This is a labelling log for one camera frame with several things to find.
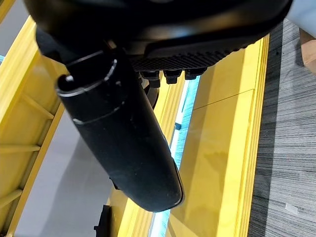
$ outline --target yellow wooden panel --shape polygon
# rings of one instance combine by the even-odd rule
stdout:
[[[256,73],[260,48],[260,41],[242,49],[233,52],[215,66],[210,67],[202,76],[199,88],[208,88],[201,90],[197,94],[194,108],[200,108],[216,101],[229,98],[239,93],[255,88],[254,77],[244,77],[243,75],[252,75]]]
[[[47,118],[45,116],[36,112],[23,100],[19,100],[10,114],[9,122],[0,134],[0,145],[35,145],[46,123]]]
[[[2,230],[2,228],[3,228],[3,225],[4,225],[5,220],[6,220],[6,216],[11,208],[11,205],[12,204],[10,203],[9,205],[7,205],[5,207],[0,208],[0,213],[1,213],[1,215],[0,215],[0,230]]]
[[[36,66],[31,68],[29,73],[32,76],[25,85],[24,93],[37,101],[44,109],[54,113],[56,100],[52,100],[52,98],[57,99],[54,85],[57,75],[52,77],[51,72],[43,66],[42,59],[43,57],[39,57]]]
[[[192,114],[180,168],[186,199],[171,214],[198,237],[216,236],[220,225],[234,230],[252,94],[244,92]],[[221,212],[231,215],[223,220]]]
[[[19,187],[31,156],[31,152],[0,155],[0,197]]]

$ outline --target yellow frame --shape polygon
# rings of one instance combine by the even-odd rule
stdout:
[[[34,136],[35,133],[41,133],[39,140],[34,144],[19,144],[19,142],[7,144],[4,137],[0,138],[0,158],[5,166],[9,165],[5,162],[6,155],[12,154],[17,160],[21,160],[19,157],[25,156],[25,154],[35,155],[34,159],[29,158],[30,163],[25,170],[21,170],[24,175],[20,175],[21,180],[17,180],[19,182],[18,188],[16,188],[16,184],[12,187],[9,186],[10,180],[8,179],[1,184],[3,188],[12,190],[7,195],[0,197],[0,209],[8,205],[11,206],[7,216],[4,216],[6,212],[0,212],[0,218],[6,218],[3,231],[7,232],[7,237],[14,235],[40,165],[64,111],[57,96],[51,93],[53,80],[48,81],[47,88],[38,88],[37,91],[36,85],[32,84],[34,83],[32,80],[41,76],[41,73],[45,75],[45,78],[56,79],[58,75],[66,72],[62,65],[40,55],[34,35],[35,23],[29,17],[0,66],[0,137],[8,127],[15,127],[15,131],[20,130],[21,136],[25,136],[25,141],[29,140],[28,137]],[[31,87],[35,88],[34,94],[28,94]],[[37,92],[40,93],[43,90],[52,95],[48,95],[45,101],[36,95]],[[13,117],[17,113],[21,117],[26,116],[23,114],[25,108],[30,110],[32,115],[39,116],[46,125],[39,126],[37,128],[39,130],[23,135],[25,127],[20,123],[12,123],[17,121]]]

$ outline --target textured black plastic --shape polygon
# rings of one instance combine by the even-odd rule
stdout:
[[[180,176],[152,106],[128,68],[118,63],[106,80],[80,87],[62,76],[57,93],[117,187],[148,211],[171,209],[184,198]]]

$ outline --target striped carpet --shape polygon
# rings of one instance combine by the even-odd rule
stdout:
[[[316,77],[288,20],[271,33],[248,236],[316,236]]]

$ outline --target yellow surface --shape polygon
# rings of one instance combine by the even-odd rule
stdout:
[[[218,236],[232,236],[227,234],[235,227],[252,94],[247,91],[192,114],[180,168],[186,199],[171,213],[199,237],[217,236],[219,225],[226,235]]]
[[[0,66],[0,232],[8,237],[63,113],[54,80],[65,72],[40,55],[29,18]]]
[[[8,11],[10,11],[14,2],[15,0],[0,0],[0,24],[5,18]]]
[[[201,77],[180,168],[186,199],[171,210],[167,237],[247,236],[268,43]]]

